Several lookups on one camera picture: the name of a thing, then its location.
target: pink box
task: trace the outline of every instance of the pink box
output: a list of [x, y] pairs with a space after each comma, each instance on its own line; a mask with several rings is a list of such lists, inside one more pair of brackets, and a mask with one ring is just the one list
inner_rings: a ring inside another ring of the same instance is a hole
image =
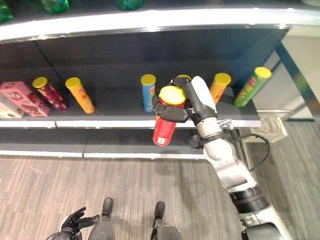
[[4, 82], [0, 86], [0, 91], [33, 117], [47, 117], [50, 112], [50, 108], [23, 81]]

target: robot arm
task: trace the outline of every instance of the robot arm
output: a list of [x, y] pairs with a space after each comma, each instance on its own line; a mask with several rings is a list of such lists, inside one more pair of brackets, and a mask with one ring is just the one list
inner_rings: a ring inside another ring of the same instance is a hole
[[[227, 190], [241, 223], [246, 227], [242, 239], [290, 240], [291, 236], [278, 213], [268, 203], [248, 168], [237, 160], [233, 145], [225, 140], [222, 125], [226, 124], [232, 130], [231, 121], [218, 123], [216, 106], [205, 81], [199, 76], [192, 81], [176, 77], [171, 80], [171, 84], [184, 90], [188, 99], [186, 109], [160, 107], [155, 97], [154, 110], [161, 118], [164, 114], [167, 121], [185, 122], [188, 117], [192, 119], [199, 136], [191, 143], [198, 148], [203, 147], [206, 159]], [[162, 108], [162, 111], [157, 111], [157, 107]]]

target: white box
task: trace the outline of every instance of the white box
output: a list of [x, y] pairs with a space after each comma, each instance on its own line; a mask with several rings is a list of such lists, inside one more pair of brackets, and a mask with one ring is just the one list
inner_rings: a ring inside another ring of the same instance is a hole
[[0, 118], [2, 119], [16, 119], [22, 118], [24, 111], [20, 109], [17, 105], [6, 98], [2, 93], [0, 93]]

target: cable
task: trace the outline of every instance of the cable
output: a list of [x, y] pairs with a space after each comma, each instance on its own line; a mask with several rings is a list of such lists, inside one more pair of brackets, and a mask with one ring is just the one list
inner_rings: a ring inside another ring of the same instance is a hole
[[270, 152], [271, 152], [271, 147], [270, 147], [270, 142], [269, 140], [260, 135], [260, 134], [257, 134], [257, 133], [249, 133], [249, 134], [246, 134], [246, 135], [243, 135], [243, 136], [239, 136], [238, 139], [244, 139], [244, 138], [248, 138], [248, 137], [256, 137], [256, 138], [259, 138], [259, 139], [262, 139], [263, 141], [265, 141], [266, 143], [266, 148], [267, 148], [267, 153], [265, 155], [265, 157], [259, 161], [257, 161], [252, 168], [249, 169], [249, 171], [252, 173], [254, 172], [259, 166], [261, 166], [261, 164], [263, 164], [267, 158], [270, 156]]

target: gray carpet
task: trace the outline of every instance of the gray carpet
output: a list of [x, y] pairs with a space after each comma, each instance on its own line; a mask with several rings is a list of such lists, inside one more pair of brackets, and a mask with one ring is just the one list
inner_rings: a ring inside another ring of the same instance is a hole
[[[295, 239], [320, 239], [319, 126], [285, 126], [289, 137], [273, 144], [257, 178]], [[258, 159], [265, 146], [253, 144], [251, 157]], [[204, 160], [5, 156], [0, 158], [0, 239], [44, 240], [82, 206], [87, 216], [99, 214], [105, 197], [114, 198], [116, 239], [148, 239], [159, 200], [166, 203], [164, 220], [186, 240], [241, 239], [237, 212]], [[84, 240], [89, 231], [83, 231]]]

